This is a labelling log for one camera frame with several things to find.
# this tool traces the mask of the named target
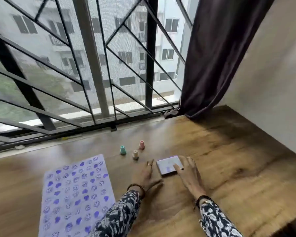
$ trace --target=wooden surface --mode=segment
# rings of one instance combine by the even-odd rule
[[[222,107],[199,123],[181,116],[0,159],[0,236],[38,235],[43,174],[74,161],[104,154],[120,198],[141,139],[146,149],[139,162],[193,157],[209,195],[244,236],[269,236],[296,218],[296,154]],[[119,155],[120,145],[126,156]],[[156,166],[153,175],[159,176]],[[205,236],[198,217],[179,177],[170,176],[143,201],[129,236]]]

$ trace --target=hand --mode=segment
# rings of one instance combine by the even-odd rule
[[[138,167],[138,171],[134,173],[132,178],[132,183],[141,185],[145,192],[154,185],[163,182],[163,179],[151,179],[153,161],[154,159],[140,164],[141,166]],[[142,190],[138,186],[132,186],[130,187],[130,190],[138,190],[140,195],[143,195]]]
[[[197,200],[201,195],[206,195],[201,175],[199,174],[195,161],[191,157],[185,156],[179,156],[179,159],[184,170],[181,170],[177,164],[174,164],[173,167],[181,177],[185,187],[190,191],[195,200]]]

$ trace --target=white sheet of paper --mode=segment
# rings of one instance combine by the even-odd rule
[[[175,171],[175,169],[173,167],[174,164],[177,164],[181,169],[183,169],[183,165],[177,155],[157,161],[157,165],[158,165],[161,175],[165,175],[165,174],[174,172]]]
[[[115,203],[103,155],[44,175],[39,237],[85,237]]]

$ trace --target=person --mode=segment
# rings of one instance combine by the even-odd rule
[[[242,234],[226,217],[215,202],[206,195],[201,176],[195,161],[191,157],[180,156],[183,170],[175,164],[174,168],[182,179],[183,184],[192,194],[196,205],[200,208],[199,223],[208,237],[238,236]],[[151,179],[153,161],[148,161],[135,174],[132,184],[126,193],[104,215],[101,221],[95,224],[89,237],[125,237],[135,221],[142,199],[151,187],[162,183],[162,179]]]

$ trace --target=sleeve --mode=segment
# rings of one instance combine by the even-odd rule
[[[95,224],[89,237],[125,237],[138,215],[140,203],[137,190],[127,191]]]
[[[243,237],[235,225],[213,201],[206,200],[201,205],[199,223],[208,237]]]

